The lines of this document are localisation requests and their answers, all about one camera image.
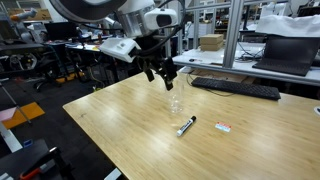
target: floor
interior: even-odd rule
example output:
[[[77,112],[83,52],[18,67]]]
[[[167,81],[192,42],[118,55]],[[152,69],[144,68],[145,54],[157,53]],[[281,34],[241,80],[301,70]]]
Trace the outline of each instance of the floor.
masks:
[[[63,110],[62,106],[82,96],[92,93],[94,82],[80,83],[72,80],[62,87],[45,85],[40,93],[33,89],[33,82],[6,81],[3,86],[20,106],[37,102],[45,115],[13,129],[20,143],[26,140],[45,139],[49,148],[59,147],[64,160],[74,167],[75,179],[104,179],[113,170],[110,160],[91,141],[82,129]],[[0,90],[0,109],[13,107],[11,100]],[[0,138],[0,158],[10,153]]]

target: office chair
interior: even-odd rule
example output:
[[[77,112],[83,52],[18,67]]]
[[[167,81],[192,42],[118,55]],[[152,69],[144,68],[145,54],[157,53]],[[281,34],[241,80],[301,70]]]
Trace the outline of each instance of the office chair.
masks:
[[[58,62],[59,60],[56,58],[54,52],[50,51],[42,54],[41,60],[38,61],[34,68],[36,73],[44,76],[44,79],[33,84],[33,88],[35,88],[37,92],[40,92],[41,87],[47,83],[61,87],[61,84],[56,81],[60,74]]]

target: pen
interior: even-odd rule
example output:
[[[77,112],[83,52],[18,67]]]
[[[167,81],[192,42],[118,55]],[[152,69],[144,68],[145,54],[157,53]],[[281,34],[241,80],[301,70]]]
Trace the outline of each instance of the pen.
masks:
[[[188,122],[177,131],[177,136],[181,136],[191,126],[191,124],[196,121],[196,119],[197,118],[195,116],[192,116],[191,119],[189,119]]]

